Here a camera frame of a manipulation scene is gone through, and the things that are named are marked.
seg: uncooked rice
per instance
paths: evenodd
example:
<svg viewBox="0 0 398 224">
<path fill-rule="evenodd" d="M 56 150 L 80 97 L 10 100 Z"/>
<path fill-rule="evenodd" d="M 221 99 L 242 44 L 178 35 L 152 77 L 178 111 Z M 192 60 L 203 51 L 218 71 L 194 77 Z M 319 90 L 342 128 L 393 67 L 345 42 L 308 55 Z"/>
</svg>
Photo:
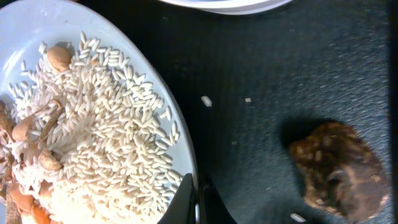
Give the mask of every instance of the uncooked rice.
<svg viewBox="0 0 398 224">
<path fill-rule="evenodd" d="M 39 144 L 52 151 L 62 168 L 46 171 L 35 157 L 33 164 L 14 166 L 13 173 L 24 193 L 40 200 L 55 221 L 156 223 L 182 180 L 170 170 L 172 158 L 165 155 L 180 136 L 177 124 L 172 121 L 169 135 L 159 129 L 159 118 L 171 121 L 170 108 L 160 116 L 154 113 L 165 102 L 152 90 L 153 84 L 145 82 L 146 76 L 128 65 L 127 55 L 100 46 L 99 38 L 88 39 L 84 32 L 80 38 L 69 70 L 53 68 L 42 42 L 36 71 L 26 71 L 25 61 L 21 63 L 21 75 L 34 84 L 9 85 L 15 99 L 11 116 L 17 123 L 51 99 L 65 108 Z M 55 110 L 50 106 L 32 125 L 31 136 L 37 138 L 43 131 Z M 21 162 L 27 142 L 7 147 Z M 44 180 L 52 183 L 50 198 L 39 196 Z"/>
</svg>

